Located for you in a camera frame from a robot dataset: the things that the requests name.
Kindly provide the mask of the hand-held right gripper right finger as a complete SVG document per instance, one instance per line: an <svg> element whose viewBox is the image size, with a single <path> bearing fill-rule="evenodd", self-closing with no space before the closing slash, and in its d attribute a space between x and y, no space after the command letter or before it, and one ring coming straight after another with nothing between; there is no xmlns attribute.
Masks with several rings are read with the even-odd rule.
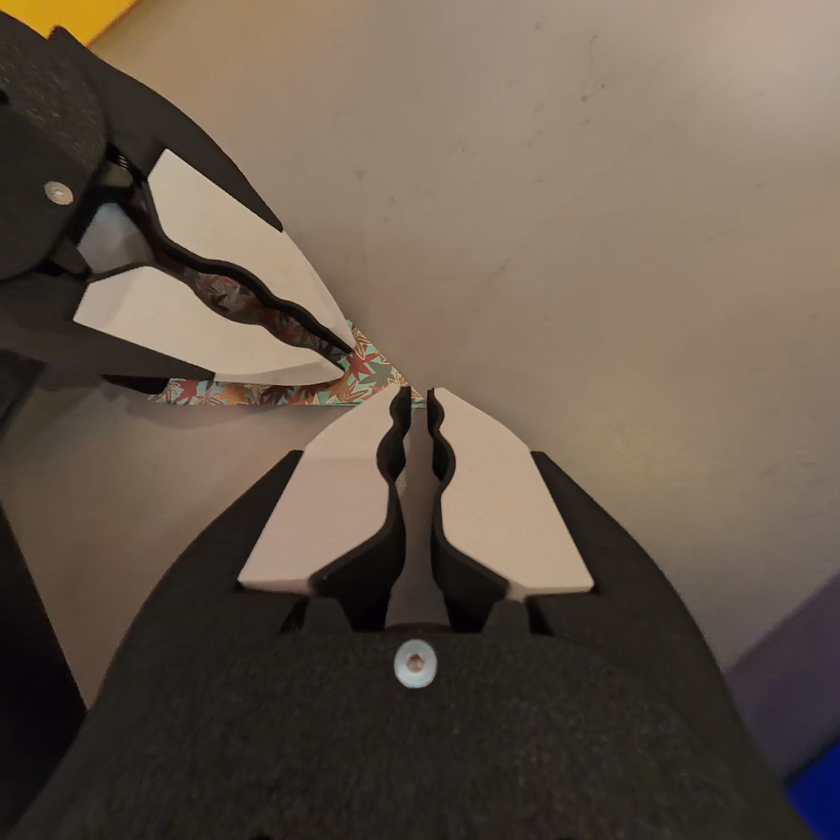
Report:
<svg viewBox="0 0 840 840"><path fill-rule="evenodd" d="M455 629L480 630L499 602L594 590L520 437L442 387L427 393L427 430L438 479L430 559Z"/></svg>

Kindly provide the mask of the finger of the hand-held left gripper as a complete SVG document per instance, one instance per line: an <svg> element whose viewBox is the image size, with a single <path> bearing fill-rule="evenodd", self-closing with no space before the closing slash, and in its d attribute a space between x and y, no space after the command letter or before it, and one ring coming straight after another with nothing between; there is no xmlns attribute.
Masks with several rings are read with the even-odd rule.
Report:
<svg viewBox="0 0 840 840"><path fill-rule="evenodd" d="M87 285L73 322L209 371L217 382L320 385L343 378L335 362L277 332L277 312L210 306L183 280L150 265Z"/></svg>
<svg viewBox="0 0 840 840"><path fill-rule="evenodd" d="M346 318L307 257L269 224L172 150L164 150L140 186L153 240L173 260L236 280L264 308L297 321L348 353Z"/></svg>

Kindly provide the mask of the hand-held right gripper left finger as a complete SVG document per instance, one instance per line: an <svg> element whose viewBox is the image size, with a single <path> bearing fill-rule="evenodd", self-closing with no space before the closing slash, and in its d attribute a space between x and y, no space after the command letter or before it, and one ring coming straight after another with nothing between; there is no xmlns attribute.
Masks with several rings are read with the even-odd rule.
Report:
<svg viewBox="0 0 840 840"><path fill-rule="evenodd" d="M410 386L389 385L303 449L238 574L244 589L332 598L355 630L385 629L406 562L397 481L412 404Z"/></svg>

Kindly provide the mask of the leaf-patterned origami paper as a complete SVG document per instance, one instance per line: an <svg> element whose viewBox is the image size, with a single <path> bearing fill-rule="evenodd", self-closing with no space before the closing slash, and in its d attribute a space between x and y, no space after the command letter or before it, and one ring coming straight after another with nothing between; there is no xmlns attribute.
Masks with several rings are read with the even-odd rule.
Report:
<svg viewBox="0 0 840 840"><path fill-rule="evenodd" d="M354 325L350 325L354 350L343 354L304 329L291 315L268 309L234 279L193 273L191 282L199 298L218 313L260 324L290 346L316 351L336 364L342 376L333 382L312 385L173 379L161 393L148 396L149 402L172 406L357 406L388 385L408 385L393 363Z"/></svg>

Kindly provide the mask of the yellow box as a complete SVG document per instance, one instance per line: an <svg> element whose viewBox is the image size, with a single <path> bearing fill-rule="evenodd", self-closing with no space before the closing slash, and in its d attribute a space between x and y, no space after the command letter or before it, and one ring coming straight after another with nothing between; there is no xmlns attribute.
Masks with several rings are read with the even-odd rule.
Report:
<svg viewBox="0 0 840 840"><path fill-rule="evenodd" d="M138 1L21 1L4 9L40 35L61 27L89 45L126 15Z"/></svg>

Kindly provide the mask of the blue object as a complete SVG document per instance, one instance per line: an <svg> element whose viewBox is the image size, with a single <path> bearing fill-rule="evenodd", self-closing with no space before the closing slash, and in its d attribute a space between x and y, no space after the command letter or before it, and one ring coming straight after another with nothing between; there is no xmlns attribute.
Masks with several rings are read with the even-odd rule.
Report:
<svg viewBox="0 0 840 840"><path fill-rule="evenodd" d="M839 838L839 743L794 773L786 790L817 838Z"/></svg>

